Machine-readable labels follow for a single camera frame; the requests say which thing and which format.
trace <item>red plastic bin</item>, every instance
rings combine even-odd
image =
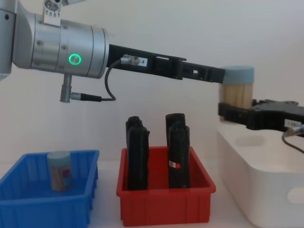
[[[117,183],[125,227],[209,222],[215,184],[190,149],[189,189],[169,189],[167,147],[150,147],[148,190],[128,191],[127,149],[122,150]]]

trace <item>black battery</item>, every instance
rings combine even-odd
[[[130,127],[142,126],[142,124],[143,123],[138,116],[132,116],[128,119],[127,122],[125,122],[125,134],[126,134],[127,144],[128,144],[128,130],[130,129]]]
[[[166,134],[167,134],[167,146],[169,146],[169,128],[171,126],[186,126],[186,117],[183,113],[173,113],[166,115]]]
[[[147,190],[149,131],[143,126],[131,126],[127,135],[128,190]]]
[[[169,128],[169,188],[190,188],[190,130],[187,126]]]

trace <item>cable connector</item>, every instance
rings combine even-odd
[[[132,66],[138,66],[141,62],[141,60],[137,56],[130,56],[130,55],[124,55],[122,58],[120,58],[121,64],[123,65],[132,65]]]
[[[288,128],[286,137],[304,134],[304,124],[299,127]]]

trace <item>black object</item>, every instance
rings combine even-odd
[[[89,94],[80,94],[80,100],[81,101],[101,102],[102,98],[101,98],[101,96],[94,96],[94,95],[89,95]]]
[[[132,126],[127,135],[128,190],[147,190],[149,132],[143,126]]]
[[[183,78],[195,79],[206,82],[223,83],[225,70],[210,66],[186,63],[185,58],[155,54],[127,47],[110,45],[107,67],[123,55],[137,56],[147,59],[146,66],[118,65],[114,68],[151,75],[159,75],[182,80]]]
[[[127,145],[128,145],[128,131],[130,127],[140,127],[142,126],[143,122],[140,120],[138,116],[132,116],[128,119],[127,122],[125,122],[125,135],[127,139]]]
[[[190,188],[190,130],[187,126],[169,128],[169,188]]]
[[[304,124],[304,107],[298,106],[297,102],[253,100],[252,105],[250,109],[243,109],[219,103],[218,114],[223,116],[224,120],[245,125],[250,130],[269,129],[285,132],[288,129],[285,125],[287,120]]]
[[[166,115],[167,146],[169,147],[169,128],[171,126],[186,126],[186,117],[183,113],[173,113]]]

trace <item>cylindrical container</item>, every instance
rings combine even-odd
[[[140,120],[138,116],[132,116],[125,122],[125,133],[126,133],[126,140],[128,144],[128,131],[130,127],[139,127],[142,126],[143,122]]]
[[[128,190],[148,189],[149,131],[143,126],[128,130]]]
[[[51,152],[47,156],[54,191],[66,191],[72,187],[71,153],[69,151]]]
[[[190,130],[187,126],[169,128],[169,188],[190,188]]]
[[[186,117],[183,113],[173,113],[166,115],[167,146],[169,147],[169,128],[171,126],[186,126]]]
[[[220,87],[220,102],[238,108],[250,108],[253,99],[254,68],[228,66]]]

